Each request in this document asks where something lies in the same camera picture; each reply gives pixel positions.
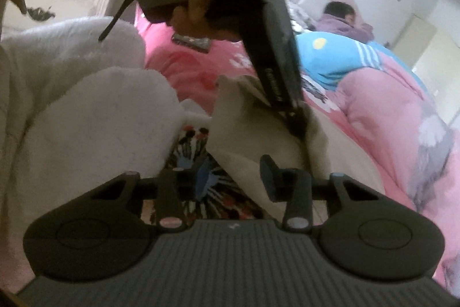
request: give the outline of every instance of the black hair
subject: black hair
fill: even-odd
[[[330,2],[324,9],[324,13],[344,19],[347,15],[355,15],[355,9],[343,2]]]

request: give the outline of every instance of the black object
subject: black object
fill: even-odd
[[[138,0],[152,23],[168,22],[188,0]],[[206,18],[216,29],[238,33],[273,109],[282,112],[289,130],[302,138],[306,119],[299,56],[284,0],[212,0]]]
[[[345,175],[316,180],[264,156],[270,199],[288,201],[281,226],[197,220],[187,228],[177,204],[194,194],[203,160],[157,178],[121,175],[36,220],[24,250],[39,277],[20,297],[34,307],[460,305],[431,279],[440,230]],[[161,212],[149,226],[140,203],[153,198]],[[312,225],[313,199],[327,201],[321,226]]]
[[[0,306],[1,307],[18,307],[18,305],[13,302],[10,297],[8,297],[1,289],[0,289]]]
[[[42,7],[29,7],[27,8],[27,13],[32,20],[42,23],[56,17],[56,14],[51,12],[50,9],[51,7],[49,7],[47,10],[44,10]]]

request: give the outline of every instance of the sleeve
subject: sleeve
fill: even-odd
[[[373,28],[369,24],[364,24],[361,28],[341,27],[339,28],[339,33],[336,34],[367,44],[374,39],[372,30]]]

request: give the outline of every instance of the yellow dot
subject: yellow dot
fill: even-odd
[[[326,46],[327,40],[325,38],[318,38],[313,41],[313,48],[315,50],[321,50]]]

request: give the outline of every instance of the phone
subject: phone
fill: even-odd
[[[178,33],[174,33],[171,37],[171,41],[179,46],[185,46],[189,49],[201,52],[203,54],[209,53],[211,49],[212,41],[209,38],[194,38],[188,36],[181,36]]]

